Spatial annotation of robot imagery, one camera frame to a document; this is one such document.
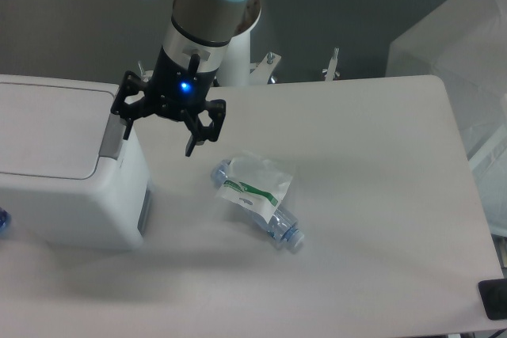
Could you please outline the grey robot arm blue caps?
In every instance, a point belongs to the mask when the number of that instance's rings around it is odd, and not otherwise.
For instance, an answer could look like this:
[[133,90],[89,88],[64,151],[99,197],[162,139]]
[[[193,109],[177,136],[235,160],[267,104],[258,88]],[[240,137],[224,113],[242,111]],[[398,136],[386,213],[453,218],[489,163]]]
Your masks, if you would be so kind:
[[182,122],[191,136],[185,154],[218,140],[227,103],[208,91],[244,18],[249,0],[173,0],[170,23],[148,80],[128,70],[110,112],[129,139],[136,120],[151,115]]

